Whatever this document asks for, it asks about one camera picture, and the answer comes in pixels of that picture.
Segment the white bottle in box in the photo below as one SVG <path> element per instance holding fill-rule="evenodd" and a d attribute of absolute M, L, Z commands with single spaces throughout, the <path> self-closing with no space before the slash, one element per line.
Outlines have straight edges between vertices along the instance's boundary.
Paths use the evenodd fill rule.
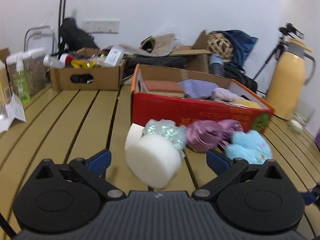
<path fill-rule="evenodd" d="M 50 55 L 46 55 L 43 58 L 43 65 L 46 67 L 57 68 L 57 69 L 65 68 L 64 63 L 62 63 L 60 60 Z"/>

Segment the white foam sponge roll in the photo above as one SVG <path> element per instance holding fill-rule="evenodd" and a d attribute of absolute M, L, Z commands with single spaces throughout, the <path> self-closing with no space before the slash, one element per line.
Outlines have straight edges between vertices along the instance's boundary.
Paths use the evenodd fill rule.
<path fill-rule="evenodd" d="M 182 157 L 173 143 L 159 134 L 143 134 L 132 124 L 125 141 L 125 159 L 132 173 L 145 185 L 164 189 L 181 168 Z"/>

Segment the light blue plush toy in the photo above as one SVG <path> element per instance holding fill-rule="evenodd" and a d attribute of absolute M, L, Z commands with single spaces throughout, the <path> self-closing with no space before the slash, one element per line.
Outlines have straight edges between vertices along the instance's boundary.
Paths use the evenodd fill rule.
<path fill-rule="evenodd" d="M 266 140 L 255 130 L 235 132 L 231 143 L 225 149 L 229 159 L 242 158 L 250 164 L 263 164 L 267 159 L 273 159 L 272 151 Z"/>

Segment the open cardboard box behind table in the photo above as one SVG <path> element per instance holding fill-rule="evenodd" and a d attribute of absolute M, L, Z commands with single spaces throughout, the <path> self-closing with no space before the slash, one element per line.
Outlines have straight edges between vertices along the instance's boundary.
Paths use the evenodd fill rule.
<path fill-rule="evenodd" d="M 187 61 L 185 69 L 208 74 L 211 54 L 208 50 L 207 32 L 204 30 L 192 46 L 179 46 L 169 56 L 184 57 Z"/>

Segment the purple knitted cloth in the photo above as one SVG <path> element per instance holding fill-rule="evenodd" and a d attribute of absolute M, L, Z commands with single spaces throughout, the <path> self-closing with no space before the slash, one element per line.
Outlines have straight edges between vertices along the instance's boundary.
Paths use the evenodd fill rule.
<path fill-rule="evenodd" d="M 219 86 L 216 83 L 187 79 L 178 83 L 184 90 L 186 98 L 191 99 L 210 99 L 213 90 Z"/>

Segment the green spray bottle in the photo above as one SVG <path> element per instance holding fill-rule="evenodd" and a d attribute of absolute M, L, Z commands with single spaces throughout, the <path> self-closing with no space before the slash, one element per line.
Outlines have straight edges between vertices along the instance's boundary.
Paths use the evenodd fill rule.
<path fill-rule="evenodd" d="M 30 101 L 30 89 L 28 86 L 27 74 L 24 70 L 23 56 L 17 56 L 16 62 L 16 84 L 18 90 L 18 96 L 22 103 Z"/>

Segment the pink satin scrunchie bag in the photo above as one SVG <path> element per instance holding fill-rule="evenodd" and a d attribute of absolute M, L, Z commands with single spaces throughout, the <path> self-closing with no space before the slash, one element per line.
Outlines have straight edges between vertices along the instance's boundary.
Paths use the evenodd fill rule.
<path fill-rule="evenodd" d="M 198 120 L 186 128 L 187 146 L 197 153 L 206 153 L 216 146 L 227 144 L 235 132 L 243 132 L 239 121 L 233 119 Z"/>

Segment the woven rattan ball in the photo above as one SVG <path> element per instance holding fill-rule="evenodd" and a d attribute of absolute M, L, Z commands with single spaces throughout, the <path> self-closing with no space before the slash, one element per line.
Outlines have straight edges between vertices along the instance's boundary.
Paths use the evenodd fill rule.
<path fill-rule="evenodd" d="M 207 34 L 207 50 L 221 56 L 223 62 L 231 62 L 234 46 L 225 35 L 217 32 Z"/>

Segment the orange scrubbing sponge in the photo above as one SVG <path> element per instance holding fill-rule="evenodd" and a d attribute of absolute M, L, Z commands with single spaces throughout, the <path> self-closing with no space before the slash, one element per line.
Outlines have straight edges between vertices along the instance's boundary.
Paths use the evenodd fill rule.
<path fill-rule="evenodd" d="M 144 82 L 144 89 L 149 94 L 175 96 L 179 98 L 185 96 L 182 86 L 172 81 L 146 80 Z"/>

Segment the black trolley bag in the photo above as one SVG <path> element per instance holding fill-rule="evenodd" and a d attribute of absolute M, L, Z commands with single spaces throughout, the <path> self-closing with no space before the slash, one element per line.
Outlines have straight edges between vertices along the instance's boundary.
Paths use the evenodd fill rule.
<path fill-rule="evenodd" d="M 65 18 L 59 28 L 60 44 L 59 52 L 78 51 L 82 48 L 98 49 L 94 38 L 89 33 L 78 28 L 74 18 Z"/>

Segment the wooden block box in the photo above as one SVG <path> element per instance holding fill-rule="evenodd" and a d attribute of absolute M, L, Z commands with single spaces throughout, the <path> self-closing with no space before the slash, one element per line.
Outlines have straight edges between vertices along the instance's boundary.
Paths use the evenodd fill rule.
<path fill-rule="evenodd" d="M 12 97 L 7 70 L 3 61 L 0 61 L 0 97 L 3 104 L 9 103 Z"/>

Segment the dark blue blanket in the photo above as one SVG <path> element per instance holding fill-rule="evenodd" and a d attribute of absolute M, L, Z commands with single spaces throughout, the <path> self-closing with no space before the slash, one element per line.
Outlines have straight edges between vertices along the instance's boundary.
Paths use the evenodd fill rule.
<path fill-rule="evenodd" d="M 242 30 L 218 30 L 215 33 L 222 34 L 233 46 L 231 66 L 242 68 L 258 38 L 250 36 Z"/>

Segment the lilac fluffy towel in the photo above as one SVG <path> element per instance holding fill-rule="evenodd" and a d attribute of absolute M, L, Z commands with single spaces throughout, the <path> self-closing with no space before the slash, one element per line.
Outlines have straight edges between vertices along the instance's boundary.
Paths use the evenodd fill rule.
<path fill-rule="evenodd" d="M 216 87 L 212 91 L 212 99 L 213 100 L 234 102 L 236 100 L 242 99 L 242 97 L 238 96 L 235 93 L 230 92 L 229 90 L 227 90 L 225 88 Z"/>

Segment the blue water bottle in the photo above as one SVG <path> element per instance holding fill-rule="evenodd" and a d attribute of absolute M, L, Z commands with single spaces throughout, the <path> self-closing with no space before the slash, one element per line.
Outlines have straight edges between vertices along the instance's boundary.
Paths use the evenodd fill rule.
<path fill-rule="evenodd" d="M 210 74 L 224 77 L 224 63 L 219 54 L 212 54 L 209 59 L 209 72 Z"/>

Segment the small brown cardboard box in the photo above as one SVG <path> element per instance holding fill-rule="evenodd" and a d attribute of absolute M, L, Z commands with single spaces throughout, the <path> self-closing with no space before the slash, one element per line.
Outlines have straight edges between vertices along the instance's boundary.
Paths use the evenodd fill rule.
<path fill-rule="evenodd" d="M 71 56 L 61 56 L 63 68 L 50 68 L 54 90 L 118 90 L 122 81 L 125 59 L 115 67 L 103 66 L 107 50 L 82 48 Z"/>

